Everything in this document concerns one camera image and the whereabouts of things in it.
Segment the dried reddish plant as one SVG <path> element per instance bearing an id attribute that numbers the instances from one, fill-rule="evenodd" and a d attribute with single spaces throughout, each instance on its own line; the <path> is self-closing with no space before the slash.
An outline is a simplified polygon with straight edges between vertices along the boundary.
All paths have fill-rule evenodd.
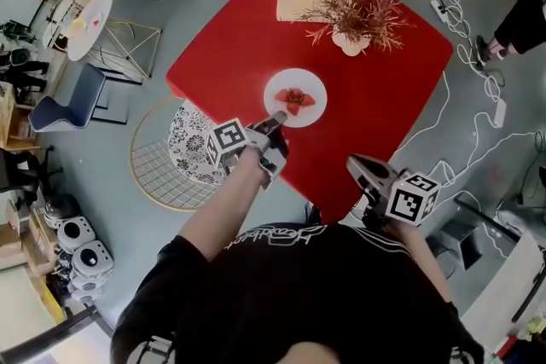
<path id="1" fill-rule="evenodd" d="M 350 38 L 367 35 L 371 39 L 369 47 L 383 51 L 403 47 L 400 30 L 409 22 L 403 17 L 399 0 L 325 0 L 324 3 L 328 23 L 319 23 L 320 28 L 307 32 L 314 44 L 324 36 L 332 37 L 337 29 Z"/>

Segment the white round table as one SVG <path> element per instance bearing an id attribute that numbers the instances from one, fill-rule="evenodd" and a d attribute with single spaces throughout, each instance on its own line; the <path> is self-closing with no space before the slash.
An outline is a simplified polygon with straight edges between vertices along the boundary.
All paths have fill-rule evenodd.
<path id="1" fill-rule="evenodd" d="M 59 0 L 46 18 L 41 45 L 140 84 L 152 77 L 162 30 L 114 17 L 113 1 Z M 76 18 L 87 21 L 87 30 L 70 38 L 67 31 Z"/>

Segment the white pod backpack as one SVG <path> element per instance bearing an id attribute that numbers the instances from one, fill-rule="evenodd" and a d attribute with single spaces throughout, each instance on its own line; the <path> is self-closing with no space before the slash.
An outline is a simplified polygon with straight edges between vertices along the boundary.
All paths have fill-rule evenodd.
<path id="1" fill-rule="evenodd" d="M 67 286 L 71 298 L 81 304 L 93 303 L 102 294 L 103 280 L 71 280 Z"/>
<path id="2" fill-rule="evenodd" d="M 66 253 L 73 254 L 79 247 L 96 239 L 96 233 L 85 217 L 66 220 L 57 229 L 57 242 Z"/>
<path id="3" fill-rule="evenodd" d="M 113 257 L 99 240 L 80 246 L 72 256 L 73 270 L 82 277 L 96 278 L 113 270 Z"/>

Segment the person's black t-shirt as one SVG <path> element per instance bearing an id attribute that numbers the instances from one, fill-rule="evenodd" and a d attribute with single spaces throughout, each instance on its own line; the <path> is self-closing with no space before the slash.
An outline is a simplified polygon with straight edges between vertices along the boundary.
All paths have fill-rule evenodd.
<path id="1" fill-rule="evenodd" d="M 276 364 L 303 342 L 340 364 L 485 358 L 406 247 L 344 225 L 263 225 L 213 260 L 174 238 L 119 318 L 112 364 L 153 337 L 172 342 L 176 364 Z"/>

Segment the cream flower-shaped vase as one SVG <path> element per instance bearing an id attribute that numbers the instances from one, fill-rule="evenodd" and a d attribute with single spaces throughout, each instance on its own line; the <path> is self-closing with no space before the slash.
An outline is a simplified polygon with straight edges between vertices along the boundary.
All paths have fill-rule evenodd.
<path id="1" fill-rule="evenodd" d="M 345 55 L 350 57 L 364 53 L 371 43 L 371 39 L 367 35 L 350 38 L 347 33 L 340 32 L 337 29 L 334 29 L 332 33 L 332 41 Z"/>

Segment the person's right forearm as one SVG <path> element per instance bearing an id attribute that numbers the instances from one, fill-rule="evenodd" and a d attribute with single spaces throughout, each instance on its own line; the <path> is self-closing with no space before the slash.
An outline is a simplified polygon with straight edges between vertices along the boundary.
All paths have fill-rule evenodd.
<path id="1" fill-rule="evenodd" d="M 451 303 L 452 296 L 447 279 L 445 279 L 436 258 L 425 238 L 420 234 L 418 227 L 391 218 L 386 221 L 385 227 L 389 233 L 398 238 L 409 250 L 416 263 L 433 283 L 444 301 Z"/>

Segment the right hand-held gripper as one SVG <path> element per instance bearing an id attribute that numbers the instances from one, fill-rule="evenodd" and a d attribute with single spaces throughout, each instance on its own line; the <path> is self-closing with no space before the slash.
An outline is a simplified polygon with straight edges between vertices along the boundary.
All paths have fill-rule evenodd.
<path id="1" fill-rule="evenodd" d="M 346 168 L 368 200 L 361 218 L 367 228 L 379 228 L 387 219 L 417 227 L 440 193 L 440 183 L 430 176 L 416 172 L 401 178 L 402 170 L 368 155 L 350 154 Z"/>

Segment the dark grey pod backpack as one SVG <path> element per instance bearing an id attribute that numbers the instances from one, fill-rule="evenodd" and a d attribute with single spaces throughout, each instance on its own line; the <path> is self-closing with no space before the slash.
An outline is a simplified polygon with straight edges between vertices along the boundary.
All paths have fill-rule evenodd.
<path id="1" fill-rule="evenodd" d="M 71 194 L 57 194 L 44 206 L 44 220 L 50 228 L 58 229 L 66 220 L 81 215 L 79 202 Z"/>

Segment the yellow curved toy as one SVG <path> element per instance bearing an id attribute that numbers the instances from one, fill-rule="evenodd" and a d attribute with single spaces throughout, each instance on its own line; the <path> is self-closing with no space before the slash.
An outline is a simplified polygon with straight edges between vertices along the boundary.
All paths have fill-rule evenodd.
<path id="1" fill-rule="evenodd" d="M 80 38 L 85 35 L 87 30 L 87 21 L 82 18 L 76 18 L 68 28 L 67 35 L 70 38 Z"/>

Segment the wooden shelf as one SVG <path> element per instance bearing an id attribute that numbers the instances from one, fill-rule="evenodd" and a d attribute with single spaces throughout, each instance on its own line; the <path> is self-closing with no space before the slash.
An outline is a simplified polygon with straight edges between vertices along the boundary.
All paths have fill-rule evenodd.
<path id="1" fill-rule="evenodd" d="M 38 133 L 28 118 L 32 109 L 16 102 L 12 84 L 0 82 L 0 148 L 12 153 L 39 150 Z"/>

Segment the white power strip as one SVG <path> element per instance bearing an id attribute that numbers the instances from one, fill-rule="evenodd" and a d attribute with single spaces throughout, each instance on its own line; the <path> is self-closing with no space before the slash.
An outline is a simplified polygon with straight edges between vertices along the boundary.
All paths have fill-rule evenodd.
<path id="1" fill-rule="evenodd" d="M 446 7 L 441 4 L 438 0 L 432 0 L 430 2 L 431 4 L 431 7 L 433 8 L 434 12 L 436 13 L 436 15 L 439 17 L 439 19 L 444 23 L 444 24 L 448 24 L 449 23 L 449 17 L 447 15 L 447 12 L 446 12 Z"/>
<path id="2" fill-rule="evenodd" d="M 497 98 L 496 111 L 495 111 L 493 122 L 492 122 L 494 127 L 498 128 L 498 129 L 503 127 L 504 120 L 505 120 L 505 115 L 506 115 L 506 110 L 507 110 L 506 101 L 503 98 L 498 97 Z"/>

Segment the red tablecloth table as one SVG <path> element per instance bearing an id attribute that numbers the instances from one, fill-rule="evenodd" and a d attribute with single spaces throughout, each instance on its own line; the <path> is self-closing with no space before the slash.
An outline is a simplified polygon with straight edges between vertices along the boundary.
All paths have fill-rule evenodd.
<path id="1" fill-rule="evenodd" d="M 343 219 L 360 199 L 346 168 L 351 153 L 389 160 L 434 91 L 453 48 L 406 6 L 402 47 L 345 55 L 328 36 L 313 43 L 315 23 L 280 22 L 277 0 L 230 0 L 166 74 L 172 92 L 217 123 L 266 117 L 264 90 L 278 72 L 302 68 L 327 92 L 323 115 L 304 128 L 284 128 L 288 162 L 282 178 L 327 223 Z"/>

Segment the floral patterned seat cushion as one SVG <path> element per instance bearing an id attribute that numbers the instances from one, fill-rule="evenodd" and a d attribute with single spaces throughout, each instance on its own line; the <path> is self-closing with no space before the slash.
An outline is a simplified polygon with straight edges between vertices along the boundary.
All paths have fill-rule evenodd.
<path id="1" fill-rule="evenodd" d="M 185 177 L 217 187 L 226 174 L 224 169 L 214 168 L 206 150 L 209 130 L 214 126 L 198 107 L 185 100 L 171 122 L 167 145 L 171 161 Z"/>

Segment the black office chair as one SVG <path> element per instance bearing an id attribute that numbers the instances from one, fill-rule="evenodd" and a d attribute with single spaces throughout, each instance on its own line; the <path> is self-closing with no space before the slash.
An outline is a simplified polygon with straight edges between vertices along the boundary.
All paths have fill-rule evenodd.
<path id="1" fill-rule="evenodd" d="M 0 148 L 0 194 L 19 191 L 21 195 L 15 201 L 15 209 L 19 211 L 22 206 L 30 207 L 38 200 L 38 190 L 44 197 L 55 193 L 50 183 L 53 175 L 61 174 L 64 169 L 59 167 L 49 170 L 49 153 L 55 148 L 49 146 L 45 149 L 42 162 L 29 151 L 12 153 Z"/>

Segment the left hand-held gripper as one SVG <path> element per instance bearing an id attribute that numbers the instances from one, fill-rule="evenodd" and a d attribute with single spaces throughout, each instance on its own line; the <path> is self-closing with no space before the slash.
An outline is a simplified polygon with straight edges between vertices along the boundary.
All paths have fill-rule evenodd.
<path id="1" fill-rule="evenodd" d="M 288 115 L 280 110 L 257 124 L 244 127 L 238 118 L 217 125 L 209 131 L 206 150 L 216 170 L 228 175 L 238 164 L 242 151 L 253 147 L 259 153 L 259 166 L 267 175 L 262 184 L 267 190 L 287 163 L 288 144 L 282 126 Z"/>

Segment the white plate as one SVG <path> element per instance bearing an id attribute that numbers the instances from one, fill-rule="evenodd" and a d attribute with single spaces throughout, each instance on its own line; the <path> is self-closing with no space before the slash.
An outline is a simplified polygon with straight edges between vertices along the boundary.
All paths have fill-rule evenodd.
<path id="1" fill-rule="evenodd" d="M 311 95 L 316 104 L 311 107 L 300 107 L 297 116 L 288 112 L 286 103 L 277 101 L 275 95 L 282 89 L 296 89 L 301 95 Z M 269 115 L 276 111 L 284 111 L 288 115 L 284 123 L 290 128 L 304 128 L 314 124 L 324 113 L 328 103 L 328 95 L 321 79 L 314 73 L 301 68 L 288 68 L 276 73 L 264 88 L 264 107 Z"/>

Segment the person's left forearm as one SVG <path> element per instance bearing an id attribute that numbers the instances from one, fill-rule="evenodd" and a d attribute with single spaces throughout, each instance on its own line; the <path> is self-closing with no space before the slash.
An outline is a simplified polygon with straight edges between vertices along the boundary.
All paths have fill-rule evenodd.
<path id="1" fill-rule="evenodd" d="M 206 260 L 213 260 L 238 235 L 267 179 L 259 159 L 257 148 L 246 147 L 224 184 L 178 232 Z"/>

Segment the blue chair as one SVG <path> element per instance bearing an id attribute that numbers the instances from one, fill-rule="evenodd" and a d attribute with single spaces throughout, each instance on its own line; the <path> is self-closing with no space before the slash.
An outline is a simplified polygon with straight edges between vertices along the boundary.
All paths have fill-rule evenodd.
<path id="1" fill-rule="evenodd" d="M 101 93 L 107 81 L 120 84 L 135 84 L 134 81 L 105 75 L 96 66 L 86 63 L 79 74 L 70 101 L 58 103 L 51 96 L 44 96 L 30 111 L 28 121 L 36 133 L 82 130 L 91 121 L 106 124 L 126 125 L 126 121 L 101 118 L 94 115 Z"/>

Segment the black waste bin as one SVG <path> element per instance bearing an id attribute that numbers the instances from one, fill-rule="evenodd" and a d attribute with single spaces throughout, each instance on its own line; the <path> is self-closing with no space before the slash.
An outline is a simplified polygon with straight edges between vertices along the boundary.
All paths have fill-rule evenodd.
<path id="1" fill-rule="evenodd" d="M 427 243 L 435 257 L 450 254 L 463 270 L 469 270 L 482 258 L 476 230 L 475 226 L 451 220 L 438 232 L 429 235 Z"/>

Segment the white desk panel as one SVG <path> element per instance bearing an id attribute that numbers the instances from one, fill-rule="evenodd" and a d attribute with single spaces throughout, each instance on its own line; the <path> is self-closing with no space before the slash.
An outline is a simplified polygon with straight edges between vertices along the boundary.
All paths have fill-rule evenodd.
<path id="1" fill-rule="evenodd" d="M 546 259 L 530 232 L 525 232 L 501 268 L 462 316 L 462 324 L 488 353 L 519 332 L 546 290 Z"/>

